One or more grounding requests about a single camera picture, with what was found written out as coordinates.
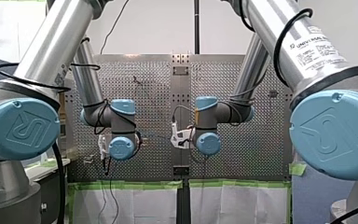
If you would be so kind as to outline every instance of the vertical metal post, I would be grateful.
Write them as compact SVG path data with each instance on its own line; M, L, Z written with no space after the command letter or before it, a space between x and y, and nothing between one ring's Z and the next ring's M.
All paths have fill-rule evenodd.
M200 0L194 0L195 54L200 54Z

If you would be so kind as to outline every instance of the white paper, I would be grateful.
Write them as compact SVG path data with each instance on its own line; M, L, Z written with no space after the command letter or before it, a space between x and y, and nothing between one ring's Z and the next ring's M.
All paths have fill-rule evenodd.
M104 197L106 205L103 210ZM117 224L133 223L133 193L131 189L112 189L115 195L119 213ZM82 190L79 191L74 200L74 223L99 223L110 224L117 215L117 207L109 189Z
M135 217L176 217L176 189L135 190Z
M192 224L218 224L222 188L193 188L191 197Z
M223 186L220 224L255 223L257 188Z
M116 224L176 223L176 189L112 189L112 192L119 207ZM109 189L82 190L75 195L75 224L111 224L116 213L117 207Z
M287 189L259 188L256 224L286 224Z

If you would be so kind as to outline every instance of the metal frame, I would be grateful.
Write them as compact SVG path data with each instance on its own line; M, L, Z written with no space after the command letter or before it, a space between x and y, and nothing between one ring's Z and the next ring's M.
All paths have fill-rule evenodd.
M95 57L96 63L102 66L102 70L99 72L99 77L101 84L103 86L103 93L109 100L114 98L128 98L129 95L132 97L131 90L134 88L134 83L132 76L139 76L139 79L146 78L150 76L150 82L145 83L145 88L153 91L155 94L160 94L158 101L158 110L163 111L164 115L159 115L158 118L160 122L153 121L152 116L156 112L147 111L152 108L152 104L148 102L145 98L145 93L138 92L142 94L137 97L140 102L137 102L135 99L136 107L141 111L136 115L136 121L139 123L139 126L144 129L155 130L159 129L164 132L165 135L171 135L171 118L172 112L177 105L193 106L195 98L201 94L200 86L196 84L202 83L202 81L196 80L195 78L200 78L200 69L203 69L204 64L206 67L216 68L216 74L224 74L228 77L224 77L226 80L224 83L216 82L212 86L202 87L205 90L214 90L211 92L212 95L217 94L218 96L226 96L232 93L232 90L235 86L236 77L240 72L241 63L243 61L243 56L241 55L186 55L186 54L175 54L175 55L99 55ZM157 86L155 79L162 78L166 87L163 89L160 86ZM266 94L270 90L277 91L277 98L266 98ZM264 141L263 137L270 135L277 135L275 139L281 139L276 143L269 143L269 147L272 144L276 144L276 148L269 148L268 153L273 155L269 160L275 160L274 158L279 158L279 161L275 161L274 165L268 167L269 169L266 174L262 172L256 172L253 175L249 171L244 171L243 175L241 169L244 166L241 164L236 164L238 158L230 158L233 154L225 154L225 151L229 151L232 148L228 149L223 146L222 152L219 155L216 155L210 158L207 161L207 172L205 175L201 175L200 165L192 162L189 159L188 150L181 150L173 148L171 143L167 141L163 145L158 145L161 147L160 150L163 150L164 154L153 155L155 151L151 147L148 147L148 144L153 144L153 139L146 140L146 146L141 149L142 151L134 158L132 161L120 162L115 170L114 179L125 179L125 180L140 180L140 181L156 181L156 180L173 180L173 179L187 179L187 178L238 178L238 179L253 179L253 180L289 180L289 168L288 164L291 162L292 157L292 147L290 143L288 128L289 128L289 118L290 110L289 103L291 93L286 89L279 80L274 76L271 68L268 69L268 76L266 77L265 82L260 86L258 93L255 95L256 99L256 117L251 123L242 124L239 129L228 128L226 124L219 125L219 132L223 135L223 141L227 138L227 132L229 138L226 141L239 141L239 139L248 139L249 141ZM88 142L86 147L78 147L76 149L76 138L84 137L84 134L92 135L92 128L87 128L82 126L79 129L79 97L76 90L68 92L66 94L67 99L67 111L73 111L73 113L68 113L67 115L67 145L68 145L68 155L75 159L75 161L70 166L69 181L70 182L79 182L79 181L92 181L96 179L108 178L110 176L103 175L103 169L99 162L98 147L96 144L97 136L95 136L95 144ZM257 116L266 113L266 111L257 111L257 104L265 104L266 99L271 103L269 108L269 113L274 116L279 116L280 119L271 121L266 127L270 127L273 132L271 133L261 133L260 129L254 129L257 125L257 122L260 119ZM193 115L190 116L190 113L185 110L178 110L176 118L178 120L179 129L185 129L187 125L192 124ZM246 142L240 142L239 144L246 145ZM84 148L88 148L87 152L82 151ZM255 158L262 158L263 154L256 154ZM230 170L227 170L225 167L219 168L216 166L218 160L230 161L233 160L233 166L236 169L240 169L236 174L232 174ZM247 160L242 160L242 164L247 163ZM137 169L136 166L142 164L142 169ZM146 167L154 167L154 169L149 170L143 175L134 175L134 172L145 172ZM189 167L190 174L186 174L186 169ZM166 170L156 176L153 176L152 172L159 171L161 169Z

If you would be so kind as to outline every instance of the metal bracket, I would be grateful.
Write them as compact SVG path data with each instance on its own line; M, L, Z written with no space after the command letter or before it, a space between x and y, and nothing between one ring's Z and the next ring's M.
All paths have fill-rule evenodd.
M190 175L190 167L188 165L173 166L173 175Z
M171 137L171 143L174 147L181 148L181 149L189 149L193 148L193 143L189 141L192 136L190 136L192 132L191 129L186 129L182 131L178 131L177 129L177 123L172 123L172 137Z
M188 66L174 66L172 73L174 76L188 76Z

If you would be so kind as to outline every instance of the green tape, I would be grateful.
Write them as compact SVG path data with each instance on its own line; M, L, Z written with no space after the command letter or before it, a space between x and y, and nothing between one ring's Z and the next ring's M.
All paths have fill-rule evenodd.
M223 186L239 186L253 188L268 189L285 189L291 186L287 181L253 181L253 180L231 180L231 179L215 179L215 180L190 180L191 188L208 188Z
M160 182L127 182L121 180L99 181L91 183L72 183L69 184L74 190L93 190L93 189L179 189L182 181L160 181Z
M287 214L286 222L292 224L292 184L287 188Z
M45 161L40 166L42 167L56 167L57 161Z
M307 164L303 162L293 162L292 164L289 165L289 174L302 176L306 168L307 168Z
M72 185L68 185L68 204L66 205L66 211L69 213L69 224L74 223L74 205L75 205L75 193L76 188Z

